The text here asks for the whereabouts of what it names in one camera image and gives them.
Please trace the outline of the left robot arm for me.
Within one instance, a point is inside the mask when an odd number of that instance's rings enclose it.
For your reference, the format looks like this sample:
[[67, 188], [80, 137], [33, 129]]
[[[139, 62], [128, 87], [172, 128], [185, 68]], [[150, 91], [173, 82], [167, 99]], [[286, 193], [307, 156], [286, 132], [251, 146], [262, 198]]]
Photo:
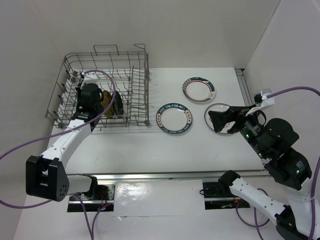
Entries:
[[77, 89], [77, 106], [67, 129], [41, 155], [26, 161], [26, 193], [56, 202], [67, 195], [81, 193], [92, 200], [99, 193], [98, 180], [88, 174], [67, 175], [68, 161], [95, 129], [104, 108], [102, 90], [95, 83]]

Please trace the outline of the white plate teal lettered rim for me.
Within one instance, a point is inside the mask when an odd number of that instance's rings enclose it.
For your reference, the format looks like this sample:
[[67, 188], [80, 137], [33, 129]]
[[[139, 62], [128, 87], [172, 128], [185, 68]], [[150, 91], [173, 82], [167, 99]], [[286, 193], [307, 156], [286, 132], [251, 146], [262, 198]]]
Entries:
[[166, 134], [181, 135], [193, 124], [191, 111], [183, 104], [171, 102], [161, 106], [156, 112], [157, 126]]

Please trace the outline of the black round plate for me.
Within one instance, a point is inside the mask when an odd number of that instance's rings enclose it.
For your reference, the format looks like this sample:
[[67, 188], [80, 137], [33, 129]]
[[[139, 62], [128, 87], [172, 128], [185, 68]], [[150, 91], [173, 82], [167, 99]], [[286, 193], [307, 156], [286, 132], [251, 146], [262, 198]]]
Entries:
[[123, 101], [118, 91], [115, 92], [115, 99], [113, 102], [113, 112], [118, 119], [121, 119], [124, 115]]

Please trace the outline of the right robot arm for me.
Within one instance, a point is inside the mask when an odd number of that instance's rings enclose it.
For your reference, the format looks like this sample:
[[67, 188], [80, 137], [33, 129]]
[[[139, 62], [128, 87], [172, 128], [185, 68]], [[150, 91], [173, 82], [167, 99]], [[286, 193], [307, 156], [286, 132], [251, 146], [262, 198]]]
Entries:
[[223, 196], [231, 194], [248, 202], [265, 214], [285, 240], [318, 240], [320, 238], [320, 204], [315, 196], [316, 175], [308, 160], [293, 149], [299, 139], [289, 122], [272, 118], [259, 122], [261, 110], [230, 106], [226, 111], [208, 112], [213, 129], [219, 133], [232, 122], [228, 134], [240, 133], [262, 160], [268, 160], [265, 170], [281, 185], [288, 200], [284, 204], [248, 184], [233, 170], [218, 179]]

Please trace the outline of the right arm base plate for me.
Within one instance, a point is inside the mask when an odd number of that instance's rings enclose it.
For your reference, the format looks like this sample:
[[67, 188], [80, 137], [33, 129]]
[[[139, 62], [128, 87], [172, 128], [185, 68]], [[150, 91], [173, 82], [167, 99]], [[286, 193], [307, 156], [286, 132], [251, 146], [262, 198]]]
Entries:
[[218, 182], [203, 182], [199, 194], [204, 197], [205, 210], [250, 208], [249, 203], [241, 198], [229, 192], [224, 193]]

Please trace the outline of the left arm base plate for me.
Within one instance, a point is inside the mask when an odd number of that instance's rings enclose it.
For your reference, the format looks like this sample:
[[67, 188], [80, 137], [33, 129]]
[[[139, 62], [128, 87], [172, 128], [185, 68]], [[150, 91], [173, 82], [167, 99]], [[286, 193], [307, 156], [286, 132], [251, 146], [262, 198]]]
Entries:
[[69, 197], [67, 212], [82, 213], [83, 207], [80, 199], [82, 200], [86, 212], [113, 212], [115, 189], [116, 184], [114, 182], [107, 182], [98, 184], [97, 192], [93, 197], [89, 197], [84, 193], [76, 193]]

